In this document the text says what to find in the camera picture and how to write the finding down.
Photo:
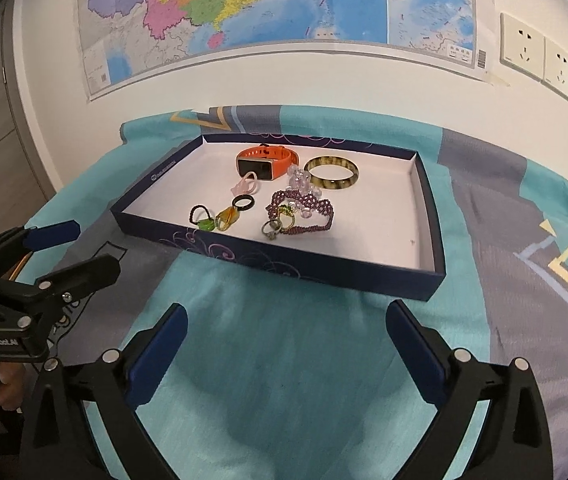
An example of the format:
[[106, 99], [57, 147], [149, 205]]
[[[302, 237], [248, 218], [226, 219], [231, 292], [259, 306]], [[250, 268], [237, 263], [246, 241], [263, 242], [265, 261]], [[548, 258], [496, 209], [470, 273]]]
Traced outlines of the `left hand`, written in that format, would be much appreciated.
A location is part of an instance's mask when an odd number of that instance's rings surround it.
[[16, 411], [25, 396], [26, 368], [22, 363], [0, 362], [0, 408]]

